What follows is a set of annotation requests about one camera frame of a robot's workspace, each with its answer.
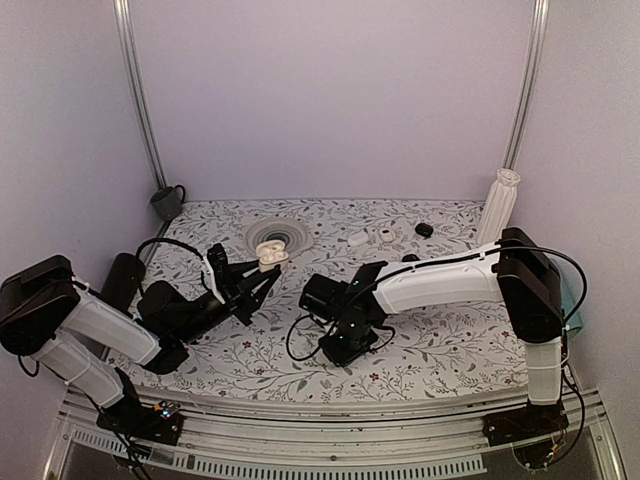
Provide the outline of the white earbuds charging case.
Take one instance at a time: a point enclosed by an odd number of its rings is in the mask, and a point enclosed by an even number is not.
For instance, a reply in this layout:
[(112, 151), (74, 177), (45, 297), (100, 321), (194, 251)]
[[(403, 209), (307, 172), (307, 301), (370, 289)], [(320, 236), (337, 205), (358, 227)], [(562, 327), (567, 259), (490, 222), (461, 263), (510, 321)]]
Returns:
[(285, 243), (282, 240), (269, 240), (256, 246), (256, 256), (258, 257), (258, 268), (264, 273), (279, 267), (284, 270), (290, 260), (289, 253), (285, 250)]

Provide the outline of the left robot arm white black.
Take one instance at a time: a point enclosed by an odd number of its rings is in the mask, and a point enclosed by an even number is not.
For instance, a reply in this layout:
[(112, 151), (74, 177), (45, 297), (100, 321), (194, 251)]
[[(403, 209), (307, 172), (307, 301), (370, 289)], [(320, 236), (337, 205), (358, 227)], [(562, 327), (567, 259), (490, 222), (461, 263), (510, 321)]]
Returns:
[(210, 254), (205, 261), (213, 285), (194, 300), (166, 281), (156, 281), (138, 303), (136, 316), (108, 304), (73, 274), (70, 261), (55, 255), (1, 284), (1, 345), (30, 357), (81, 390), (98, 411), (96, 424), (122, 436), (174, 446), (184, 418), (168, 401), (141, 403), (128, 375), (101, 361), (83, 345), (83, 335), (127, 356), (156, 375), (188, 358), (187, 346), (234, 317), (248, 325), (280, 267), (261, 270), (258, 261), (231, 264)]

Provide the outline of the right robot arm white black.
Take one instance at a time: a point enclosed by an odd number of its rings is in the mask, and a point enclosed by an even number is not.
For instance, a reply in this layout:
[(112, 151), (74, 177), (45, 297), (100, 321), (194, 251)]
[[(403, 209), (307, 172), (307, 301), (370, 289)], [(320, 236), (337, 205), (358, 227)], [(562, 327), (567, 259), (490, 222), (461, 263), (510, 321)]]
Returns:
[(408, 310), (464, 302), (505, 306), (516, 338), (523, 344), (528, 377), (527, 402), (483, 419), (490, 445), (524, 441), (565, 430), (561, 400), (564, 310), (558, 268), (521, 229), (467, 253), (431, 260), (378, 261), (361, 266), (348, 281), (315, 274), (299, 305), (334, 326), (319, 347), (344, 367), (377, 341), (385, 319)]

